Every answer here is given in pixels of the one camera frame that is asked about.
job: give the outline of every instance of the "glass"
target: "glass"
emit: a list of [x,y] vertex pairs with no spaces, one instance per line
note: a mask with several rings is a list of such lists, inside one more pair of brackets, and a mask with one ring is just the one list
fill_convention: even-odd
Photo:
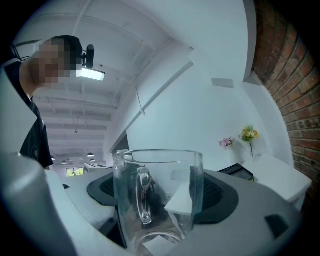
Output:
[[166,255],[188,235],[194,215],[202,211],[201,153],[119,152],[114,155],[113,180],[123,236],[135,255]]

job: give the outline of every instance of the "brick wall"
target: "brick wall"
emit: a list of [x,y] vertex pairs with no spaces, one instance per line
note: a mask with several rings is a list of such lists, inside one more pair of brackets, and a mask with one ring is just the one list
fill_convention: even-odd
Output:
[[312,179],[302,211],[315,206],[320,188],[320,73],[299,32],[267,0],[254,0],[257,41],[252,70],[286,123],[294,166]]

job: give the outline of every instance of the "window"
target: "window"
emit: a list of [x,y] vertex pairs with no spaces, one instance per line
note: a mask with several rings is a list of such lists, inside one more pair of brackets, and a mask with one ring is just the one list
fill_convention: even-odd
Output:
[[67,177],[73,177],[73,176],[79,176],[84,174],[83,168],[67,168],[66,169],[66,176]]

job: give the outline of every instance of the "short black hair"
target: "short black hair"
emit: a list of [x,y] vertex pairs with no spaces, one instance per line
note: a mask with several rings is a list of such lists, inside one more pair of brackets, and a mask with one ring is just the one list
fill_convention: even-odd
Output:
[[60,35],[51,38],[50,40],[54,43],[55,40],[63,39],[64,52],[68,52],[70,56],[70,67],[69,70],[76,70],[76,64],[81,64],[83,48],[79,38],[72,35]]

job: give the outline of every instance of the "glass jug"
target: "glass jug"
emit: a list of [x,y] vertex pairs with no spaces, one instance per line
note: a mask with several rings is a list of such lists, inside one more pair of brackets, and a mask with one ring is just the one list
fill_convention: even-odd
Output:
[[114,156],[114,196],[127,249],[162,256],[192,230],[203,204],[201,153],[136,150]]

